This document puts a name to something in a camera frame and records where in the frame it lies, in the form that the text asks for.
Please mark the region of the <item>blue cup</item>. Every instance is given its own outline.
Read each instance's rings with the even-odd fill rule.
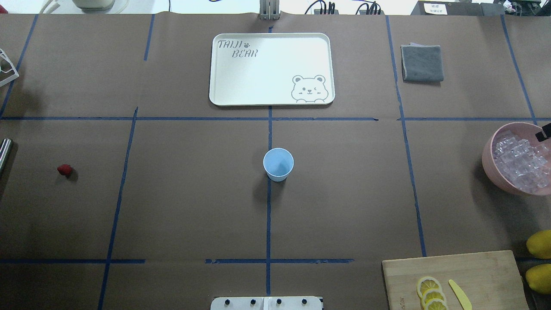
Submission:
[[[268,177],[275,182],[281,182],[287,178],[293,166],[295,160],[293,155],[284,148],[272,148],[264,155],[264,170],[268,174]]]

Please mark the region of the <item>wooden cutting board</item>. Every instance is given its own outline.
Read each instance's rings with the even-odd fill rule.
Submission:
[[[442,284],[450,310],[462,307],[449,279],[467,294],[473,310],[528,310],[512,251],[384,260],[382,268],[390,310],[422,309],[417,281],[423,276]]]

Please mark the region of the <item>metal cylinder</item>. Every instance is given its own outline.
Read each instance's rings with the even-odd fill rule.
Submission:
[[[4,171],[4,166],[8,160],[9,151],[12,149],[13,141],[11,139],[4,139],[2,146],[0,147],[0,175]]]

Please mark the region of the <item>white floor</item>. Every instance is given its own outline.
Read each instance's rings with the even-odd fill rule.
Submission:
[[[115,0],[110,10],[98,13],[115,13],[122,8],[126,1],[128,6],[122,13],[159,13],[169,10],[169,0]],[[304,14],[307,7],[314,0],[280,0],[282,11],[293,14]],[[0,4],[10,13],[35,14],[40,11],[45,0],[0,0]],[[56,14],[86,14],[77,8],[72,0],[57,0],[61,5]],[[171,0],[171,11],[190,14],[233,14],[233,13],[258,13],[259,0]],[[473,0],[473,2],[493,3],[493,0]],[[361,2],[356,0],[335,0],[339,14],[354,14]],[[409,15],[417,3],[417,0],[377,0],[387,15]]]

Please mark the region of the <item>red object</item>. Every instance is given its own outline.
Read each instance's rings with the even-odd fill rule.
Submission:
[[[73,167],[71,167],[70,165],[61,165],[57,167],[57,171],[60,173],[60,175],[68,177],[71,175],[71,172],[73,172]]]

